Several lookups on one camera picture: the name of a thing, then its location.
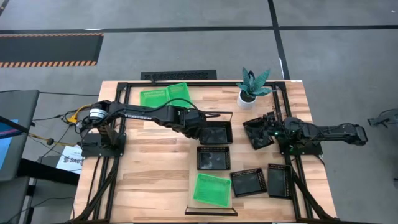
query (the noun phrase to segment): green leaf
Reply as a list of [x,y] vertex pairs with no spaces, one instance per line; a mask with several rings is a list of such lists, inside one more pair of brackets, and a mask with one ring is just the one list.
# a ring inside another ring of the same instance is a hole
[[249,86],[250,85],[250,78],[248,71],[243,67],[242,69],[242,76],[243,76],[243,85]]
[[255,81],[254,77],[250,76],[250,78],[249,78],[249,91],[250,92],[254,91],[254,81]]
[[268,69],[265,71],[263,74],[258,76],[256,78],[256,81],[254,82],[254,91],[258,91],[261,89],[262,86],[266,83],[268,76],[269,76],[270,70]]
[[245,94],[247,94],[247,95],[249,94],[249,93],[248,93],[248,90],[249,90],[248,86],[243,85],[242,83],[237,83],[237,86],[238,86],[242,91],[244,91]]
[[251,94],[252,95],[256,95],[256,96],[265,96],[265,95],[267,95],[270,92],[272,92],[272,90],[269,89],[269,88],[261,88],[261,89],[259,89],[257,91],[252,92]]

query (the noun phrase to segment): yellow cable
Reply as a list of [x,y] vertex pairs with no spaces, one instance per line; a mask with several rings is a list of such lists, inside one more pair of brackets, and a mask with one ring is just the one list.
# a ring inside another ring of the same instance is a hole
[[[32,134],[32,133],[29,133],[29,136],[32,138],[37,138],[39,140],[46,141],[46,142],[49,140],[49,139],[43,138],[42,136],[38,136],[38,135]],[[54,144],[59,145],[59,146],[74,146],[75,145],[72,143],[64,143],[64,142],[57,142],[57,141],[54,141]]]
[[76,113],[75,113],[74,115],[72,115],[70,118],[67,118],[67,121],[70,122],[70,123],[76,124],[77,121],[78,121],[77,118],[78,118],[79,112],[80,112],[82,109],[87,108],[87,107],[90,107],[90,106],[91,106],[91,104],[90,104],[90,105],[83,105],[83,106],[81,106],[81,107],[76,111]]

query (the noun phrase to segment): floor mat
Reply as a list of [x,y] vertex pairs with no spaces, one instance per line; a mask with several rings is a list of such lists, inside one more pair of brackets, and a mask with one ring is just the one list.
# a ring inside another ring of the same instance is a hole
[[216,70],[141,72],[141,80],[216,80]]
[[104,34],[1,34],[0,68],[94,66]]

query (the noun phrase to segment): potted plant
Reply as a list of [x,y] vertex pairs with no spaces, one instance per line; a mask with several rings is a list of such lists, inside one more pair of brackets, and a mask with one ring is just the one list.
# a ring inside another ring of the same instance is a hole
[[243,67],[243,83],[237,83],[238,87],[241,89],[237,102],[242,109],[251,109],[257,100],[257,96],[265,96],[272,92],[272,90],[269,88],[262,88],[267,81],[269,72],[270,70],[268,69],[256,78],[252,71],[248,72]]

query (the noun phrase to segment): succulent plant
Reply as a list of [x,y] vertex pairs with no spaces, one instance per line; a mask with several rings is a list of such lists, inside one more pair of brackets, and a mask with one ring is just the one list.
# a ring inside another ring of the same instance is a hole
[[270,88],[262,88],[268,79],[270,70],[268,69],[257,78],[252,71],[247,71],[244,67],[242,69],[243,83],[237,83],[238,87],[251,98],[256,96],[265,96],[272,92]]

